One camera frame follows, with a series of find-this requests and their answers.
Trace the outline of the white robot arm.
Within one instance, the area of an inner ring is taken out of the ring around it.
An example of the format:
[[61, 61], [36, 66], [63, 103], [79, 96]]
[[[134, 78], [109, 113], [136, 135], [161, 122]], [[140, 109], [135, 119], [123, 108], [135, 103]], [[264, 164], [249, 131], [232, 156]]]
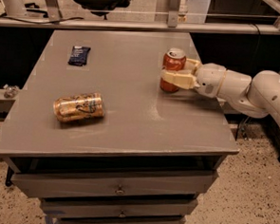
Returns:
[[230, 107], [252, 118], [271, 115], [280, 128], [280, 75], [272, 70], [253, 78], [223, 65], [188, 59], [183, 70], [160, 72], [161, 79], [202, 96], [225, 100]]

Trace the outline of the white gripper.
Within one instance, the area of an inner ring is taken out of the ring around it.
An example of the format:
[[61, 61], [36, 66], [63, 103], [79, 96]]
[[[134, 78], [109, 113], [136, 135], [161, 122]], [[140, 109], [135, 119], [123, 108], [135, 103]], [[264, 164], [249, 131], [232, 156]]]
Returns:
[[208, 63], [203, 65], [197, 59], [186, 59], [184, 70], [165, 70], [160, 72], [159, 86], [169, 89], [170, 84], [181, 89], [195, 88], [202, 96], [214, 98], [222, 84], [226, 67]]

